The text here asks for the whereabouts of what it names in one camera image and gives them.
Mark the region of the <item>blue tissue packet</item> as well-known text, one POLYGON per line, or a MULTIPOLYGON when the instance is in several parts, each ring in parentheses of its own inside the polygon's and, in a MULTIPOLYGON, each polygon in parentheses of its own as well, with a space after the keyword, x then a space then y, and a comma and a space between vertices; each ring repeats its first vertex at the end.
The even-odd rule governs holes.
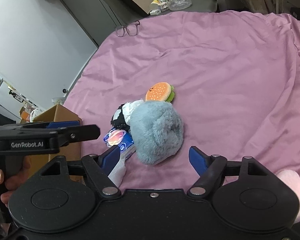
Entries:
POLYGON ((103 138, 108 148, 116 145, 120 149, 121 158, 127 160, 135 151, 132 136, 124 129, 113 127, 103 138))

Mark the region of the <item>grey fluffy plush toy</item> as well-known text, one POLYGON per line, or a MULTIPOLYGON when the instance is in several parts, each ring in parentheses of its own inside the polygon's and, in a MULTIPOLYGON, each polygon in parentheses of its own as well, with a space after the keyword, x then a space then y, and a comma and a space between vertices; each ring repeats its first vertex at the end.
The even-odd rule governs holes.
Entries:
POLYGON ((180 150, 184 123, 171 103, 146 101, 132 113, 130 134, 139 161, 157 165, 180 150))

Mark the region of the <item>hamburger plush toy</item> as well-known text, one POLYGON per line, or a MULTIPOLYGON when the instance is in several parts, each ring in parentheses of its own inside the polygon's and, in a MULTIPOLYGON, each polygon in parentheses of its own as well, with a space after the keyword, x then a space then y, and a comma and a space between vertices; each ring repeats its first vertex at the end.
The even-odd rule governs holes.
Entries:
POLYGON ((172 102, 174 97, 174 87, 167 82, 159 82, 147 91, 145 100, 172 102))

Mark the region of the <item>black white patterned fabric item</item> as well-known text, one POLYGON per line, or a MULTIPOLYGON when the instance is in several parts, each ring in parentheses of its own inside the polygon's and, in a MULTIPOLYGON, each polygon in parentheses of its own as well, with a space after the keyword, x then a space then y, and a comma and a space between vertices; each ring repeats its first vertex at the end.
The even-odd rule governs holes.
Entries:
POLYGON ((142 103, 143 99, 121 104, 111 118, 111 126, 129 132, 131 115, 142 103))

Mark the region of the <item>light pink fluffy pillow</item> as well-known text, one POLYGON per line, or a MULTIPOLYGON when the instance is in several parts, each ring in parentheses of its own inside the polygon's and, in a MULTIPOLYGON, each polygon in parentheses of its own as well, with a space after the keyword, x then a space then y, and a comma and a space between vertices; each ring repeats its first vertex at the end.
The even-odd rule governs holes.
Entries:
MULTIPOLYGON (((282 170, 276 176, 294 191, 300 202, 300 176, 298 173, 293 170, 282 170)), ((300 222, 300 210, 294 223, 298 222, 300 222)))

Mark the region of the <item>pink bed sheet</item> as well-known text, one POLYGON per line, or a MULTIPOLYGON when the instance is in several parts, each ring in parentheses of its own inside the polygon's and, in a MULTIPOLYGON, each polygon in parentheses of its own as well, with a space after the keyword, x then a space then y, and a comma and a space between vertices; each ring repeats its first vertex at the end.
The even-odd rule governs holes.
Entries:
POLYGON ((300 21, 293 16, 228 10, 145 18, 136 36, 106 38, 64 105, 106 134, 119 105, 158 82, 174 87, 184 143, 159 165, 130 157, 122 190, 188 189, 198 179, 191 146, 300 176, 300 21))

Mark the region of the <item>white jar with label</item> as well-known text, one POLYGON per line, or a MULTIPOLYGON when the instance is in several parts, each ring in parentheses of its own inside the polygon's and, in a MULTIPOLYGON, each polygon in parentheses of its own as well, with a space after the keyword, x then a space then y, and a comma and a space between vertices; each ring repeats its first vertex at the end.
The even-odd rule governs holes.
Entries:
POLYGON ((150 4, 150 15, 158 15, 162 12, 168 11, 166 0, 153 0, 150 4))

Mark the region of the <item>purple frame eyeglasses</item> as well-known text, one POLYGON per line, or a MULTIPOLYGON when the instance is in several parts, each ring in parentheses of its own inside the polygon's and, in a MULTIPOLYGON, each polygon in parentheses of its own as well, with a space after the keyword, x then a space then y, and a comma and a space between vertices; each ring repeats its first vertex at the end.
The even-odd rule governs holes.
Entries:
POLYGON ((115 28, 115 33, 118 37, 136 36, 139 32, 140 21, 132 22, 128 25, 121 25, 115 28))

